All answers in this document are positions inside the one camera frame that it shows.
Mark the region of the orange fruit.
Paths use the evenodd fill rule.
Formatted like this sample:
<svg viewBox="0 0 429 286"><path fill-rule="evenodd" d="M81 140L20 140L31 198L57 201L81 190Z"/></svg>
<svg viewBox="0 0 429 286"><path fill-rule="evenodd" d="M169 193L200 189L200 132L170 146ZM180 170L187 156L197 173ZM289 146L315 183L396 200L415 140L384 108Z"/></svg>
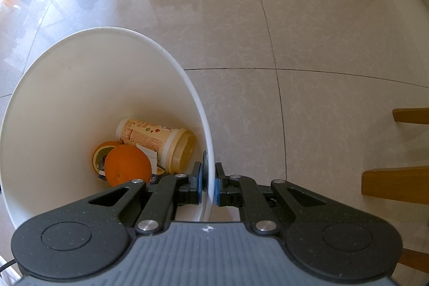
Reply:
<svg viewBox="0 0 429 286"><path fill-rule="evenodd" d="M105 158L105 176L112 187L133 179L142 179L148 183L152 177L150 160L135 146L117 146Z"/></svg>

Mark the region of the yellow drink cup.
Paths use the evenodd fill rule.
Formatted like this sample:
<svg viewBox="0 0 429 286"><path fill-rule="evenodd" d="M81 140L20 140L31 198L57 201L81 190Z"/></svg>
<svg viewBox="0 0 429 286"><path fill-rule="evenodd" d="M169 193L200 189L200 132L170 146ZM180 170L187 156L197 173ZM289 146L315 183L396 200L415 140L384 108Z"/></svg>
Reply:
<svg viewBox="0 0 429 286"><path fill-rule="evenodd" d="M185 128L170 128L132 118L119 122L116 138L124 144L140 144L156 151L158 168L170 174L186 171L196 144L196 137Z"/></svg>

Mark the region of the white plastic bucket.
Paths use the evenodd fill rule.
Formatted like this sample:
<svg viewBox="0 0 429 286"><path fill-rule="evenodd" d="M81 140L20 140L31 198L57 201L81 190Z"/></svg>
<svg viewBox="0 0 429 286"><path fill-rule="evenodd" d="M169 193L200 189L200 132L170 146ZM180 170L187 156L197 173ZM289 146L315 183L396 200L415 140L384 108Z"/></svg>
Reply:
<svg viewBox="0 0 429 286"><path fill-rule="evenodd" d="M92 168L96 147L125 118L187 128L193 160L208 172L200 205L181 220L208 221L215 155L204 106L183 68L155 41L123 28L92 28L47 49L18 83L1 127L1 188L14 226L107 190Z"/></svg>

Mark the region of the blue white milk carton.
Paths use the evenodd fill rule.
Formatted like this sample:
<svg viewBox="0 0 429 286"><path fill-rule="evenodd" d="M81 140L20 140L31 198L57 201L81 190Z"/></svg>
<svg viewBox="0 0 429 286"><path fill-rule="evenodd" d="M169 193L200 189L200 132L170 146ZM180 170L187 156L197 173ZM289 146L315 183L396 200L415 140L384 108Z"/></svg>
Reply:
<svg viewBox="0 0 429 286"><path fill-rule="evenodd" d="M146 147L143 147L140 144L136 144L135 147L137 147L139 150L141 150L150 160L150 166L152 174L157 174L157 168L158 168L158 155L156 151L150 150Z"/></svg>

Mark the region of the wooden chair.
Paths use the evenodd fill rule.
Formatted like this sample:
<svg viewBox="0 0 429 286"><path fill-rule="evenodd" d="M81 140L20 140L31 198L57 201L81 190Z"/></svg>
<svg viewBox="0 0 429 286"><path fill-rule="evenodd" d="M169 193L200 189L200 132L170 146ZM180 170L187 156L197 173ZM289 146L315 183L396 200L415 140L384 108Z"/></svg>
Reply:
<svg viewBox="0 0 429 286"><path fill-rule="evenodd" d="M375 120L371 126L371 135L378 136L393 123L427 125L428 108L396 108ZM365 170L361 175L361 193L383 200L428 205L428 166ZM399 263L427 274L428 233L420 237L417 223L403 221L399 228L405 234L406 244Z"/></svg>

